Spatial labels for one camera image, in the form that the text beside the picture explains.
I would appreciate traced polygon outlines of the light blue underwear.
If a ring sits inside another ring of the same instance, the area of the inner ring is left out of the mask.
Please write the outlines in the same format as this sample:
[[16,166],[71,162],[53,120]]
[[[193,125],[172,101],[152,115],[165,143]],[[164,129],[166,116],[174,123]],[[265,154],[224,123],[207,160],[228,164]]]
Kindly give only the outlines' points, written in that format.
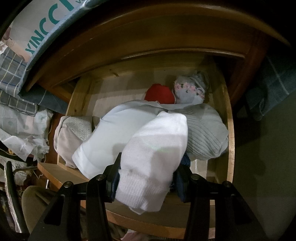
[[135,132],[172,107],[172,104],[145,100],[128,101],[114,107],[99,120],[91,136],[74,152],[72,160],[88,179],[102,174]]

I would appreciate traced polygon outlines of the white sock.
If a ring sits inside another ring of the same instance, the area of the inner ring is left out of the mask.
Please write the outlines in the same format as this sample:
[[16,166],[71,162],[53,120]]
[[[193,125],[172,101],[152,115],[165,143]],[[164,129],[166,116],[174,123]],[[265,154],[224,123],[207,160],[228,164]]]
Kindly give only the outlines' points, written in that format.
[[160,211],[187,148],[187,118],[162,111],[123,149],[116,200],[138,215]]

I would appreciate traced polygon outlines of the grey ribbed sock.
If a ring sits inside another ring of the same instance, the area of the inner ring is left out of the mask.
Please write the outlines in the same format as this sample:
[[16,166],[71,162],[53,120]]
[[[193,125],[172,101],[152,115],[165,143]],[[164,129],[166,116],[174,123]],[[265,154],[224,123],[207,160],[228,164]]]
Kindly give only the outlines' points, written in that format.
[[229,131],[219,113],[208,104],[175,104],[171,112],[187,118],[187,152],[201,161],[220,157],[228,147]]

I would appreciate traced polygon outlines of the beige ribbed underwear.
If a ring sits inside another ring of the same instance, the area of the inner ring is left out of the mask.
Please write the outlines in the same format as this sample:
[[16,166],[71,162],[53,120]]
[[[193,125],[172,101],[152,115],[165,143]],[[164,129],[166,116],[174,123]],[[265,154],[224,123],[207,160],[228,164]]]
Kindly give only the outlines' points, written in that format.
[[55,130],[54,149],[66,167],[77,169],[72,156],[92,134],[91,116],[63,116]]

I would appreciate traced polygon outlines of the dark blue patterned sock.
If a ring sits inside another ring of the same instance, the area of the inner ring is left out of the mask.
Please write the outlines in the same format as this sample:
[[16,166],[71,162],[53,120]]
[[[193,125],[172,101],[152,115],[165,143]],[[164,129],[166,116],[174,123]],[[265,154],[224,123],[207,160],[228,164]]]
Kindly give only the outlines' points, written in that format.
[[185,153],[178,166],[179,171],[190,171],[191,161],[189,156]]

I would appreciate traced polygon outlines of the floral white underwear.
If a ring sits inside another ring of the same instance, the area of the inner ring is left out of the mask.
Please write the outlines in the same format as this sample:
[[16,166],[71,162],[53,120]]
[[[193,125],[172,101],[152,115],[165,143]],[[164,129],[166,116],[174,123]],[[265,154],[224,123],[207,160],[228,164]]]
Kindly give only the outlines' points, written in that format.
[[174,82],[174,95],[177,104],[202,104],[207,85],[202,73],[191,76],[178,76]]

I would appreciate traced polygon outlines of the red sock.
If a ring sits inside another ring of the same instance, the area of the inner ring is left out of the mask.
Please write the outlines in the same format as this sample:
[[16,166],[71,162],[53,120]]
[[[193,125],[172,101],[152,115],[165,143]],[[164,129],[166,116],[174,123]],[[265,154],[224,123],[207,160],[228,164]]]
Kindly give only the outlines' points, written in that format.
[[158,101],[160,104],[174,104],[175,96],[169,87],[153,84],[146,92],[144,100]]

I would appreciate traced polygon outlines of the white crumpled cloth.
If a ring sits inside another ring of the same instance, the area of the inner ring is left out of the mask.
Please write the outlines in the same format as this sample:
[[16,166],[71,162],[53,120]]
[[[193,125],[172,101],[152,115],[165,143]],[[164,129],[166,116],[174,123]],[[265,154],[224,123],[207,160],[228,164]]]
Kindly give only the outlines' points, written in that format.
[[50,149],[48,133],[52,116],[48,109],[30,116],[1,105],[1,142],[23,161],[29,155],[41,161]]

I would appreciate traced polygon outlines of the blue checked cloth cover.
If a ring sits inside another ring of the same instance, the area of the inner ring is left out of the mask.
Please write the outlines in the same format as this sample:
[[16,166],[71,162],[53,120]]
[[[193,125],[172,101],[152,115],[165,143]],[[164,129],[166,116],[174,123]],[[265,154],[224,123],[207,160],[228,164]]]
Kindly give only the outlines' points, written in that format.
[[126,101],[195,71],[264,114],[295,91],[295,1],[86,1],[32,56],[21,92]]

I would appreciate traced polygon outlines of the wooden nightstand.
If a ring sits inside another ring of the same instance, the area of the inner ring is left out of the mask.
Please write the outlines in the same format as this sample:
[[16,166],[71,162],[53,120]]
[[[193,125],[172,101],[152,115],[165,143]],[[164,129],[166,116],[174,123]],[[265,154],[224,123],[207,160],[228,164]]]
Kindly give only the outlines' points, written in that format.
[[268,48],[288,40],[266,22],[210,1],[87,1],[61,21],[31,58],[22,92],[41,85],[64,101],[65,82],[116,62],[166,53],[211,53],[239,62],[228,80],[231,101]]

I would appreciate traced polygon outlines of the grey plaid blanket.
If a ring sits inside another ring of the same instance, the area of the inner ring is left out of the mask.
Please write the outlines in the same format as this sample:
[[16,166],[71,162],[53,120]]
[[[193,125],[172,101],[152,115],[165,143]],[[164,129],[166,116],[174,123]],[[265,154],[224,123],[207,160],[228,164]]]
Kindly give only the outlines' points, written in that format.
[[6,48],[1,53],[1,104],[20,113],[35,116],[38,105],[18,96],[18,87],[26,64],[15,52]]

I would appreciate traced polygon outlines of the white XINCCI shoe box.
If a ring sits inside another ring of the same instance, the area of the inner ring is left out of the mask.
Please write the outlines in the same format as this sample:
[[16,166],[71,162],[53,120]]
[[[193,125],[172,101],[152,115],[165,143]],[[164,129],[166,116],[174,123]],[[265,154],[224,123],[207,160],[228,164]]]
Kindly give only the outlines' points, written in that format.
[[85,1],[32,1],[12,21],[1,39],[1,54],[11,49],[28,62],[53,27]]

